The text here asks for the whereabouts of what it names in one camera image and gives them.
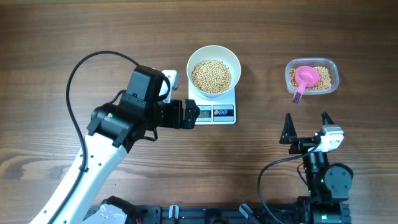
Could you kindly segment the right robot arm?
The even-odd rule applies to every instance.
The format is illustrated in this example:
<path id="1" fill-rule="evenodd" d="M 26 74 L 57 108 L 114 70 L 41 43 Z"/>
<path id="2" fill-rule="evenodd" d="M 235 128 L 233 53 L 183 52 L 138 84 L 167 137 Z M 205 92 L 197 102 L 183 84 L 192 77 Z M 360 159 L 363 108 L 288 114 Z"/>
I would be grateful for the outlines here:
<path id="1" fill-rule="evenodd" d="M 298 223 L 351 223 L 349 190 L 353 171 L 342 163 L 330 164 L 327 154 L 339 148 L 345 134 L 326 112 L 322 113 L 322 127 L 310 138 L 300 138 L 290 113 L 285 116 L 281 144 L 289 144 L 289 154 L 302 156 L 308 196 L 296 202 Z"/>

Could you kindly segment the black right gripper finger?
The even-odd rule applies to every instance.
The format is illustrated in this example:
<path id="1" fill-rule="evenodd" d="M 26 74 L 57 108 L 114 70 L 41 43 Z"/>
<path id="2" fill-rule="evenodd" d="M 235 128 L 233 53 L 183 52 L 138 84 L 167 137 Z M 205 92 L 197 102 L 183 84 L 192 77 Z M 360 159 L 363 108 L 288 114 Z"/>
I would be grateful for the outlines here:
<path id="1" fill-rule="evenodd" d="M 298 142 L 297 133 L 294 127 L 291 114 L 287 113 L 285 116 L 284 128 L 280 137 L 280 144 L 293 144 Z"/>
<path id="2" fill-rule="evenodd" d="M 321 117 L 322 117 L 323 125 L 334 125 L 335 124 L 326 111 L 324 111 L 321 114 Z"/>

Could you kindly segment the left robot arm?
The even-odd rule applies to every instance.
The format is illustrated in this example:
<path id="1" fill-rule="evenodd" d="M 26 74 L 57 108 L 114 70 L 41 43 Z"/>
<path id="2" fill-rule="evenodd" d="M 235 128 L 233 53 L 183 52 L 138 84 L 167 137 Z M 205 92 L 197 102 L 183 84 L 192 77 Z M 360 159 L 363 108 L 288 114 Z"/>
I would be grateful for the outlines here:
<path id="1" fill-rule="evenodd" d="M 33 223 L 81 223 L 106 179 L 146 131 L 192 129 L 200 114 L 194 100 L 173 100 L 175 70 L 137 66 L 126 90 L 91 114 L 81 150 Z"/>

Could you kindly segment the pink plastic measuring scoop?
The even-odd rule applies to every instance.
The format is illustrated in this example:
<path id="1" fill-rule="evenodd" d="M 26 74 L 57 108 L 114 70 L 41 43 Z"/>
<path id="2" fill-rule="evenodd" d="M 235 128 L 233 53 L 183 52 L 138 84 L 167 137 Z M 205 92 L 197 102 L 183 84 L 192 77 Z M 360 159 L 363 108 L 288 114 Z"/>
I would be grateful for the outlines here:
<path id="1" fill-rule="evenodd" d="M 298 103 L 306 89 L 306 87 L 313 87 L 320 80 L 320 74 L 313 67 L 301 66 L 296 69 L 295 81 L 298 87 L 295 91 L 293 102 Z"/>

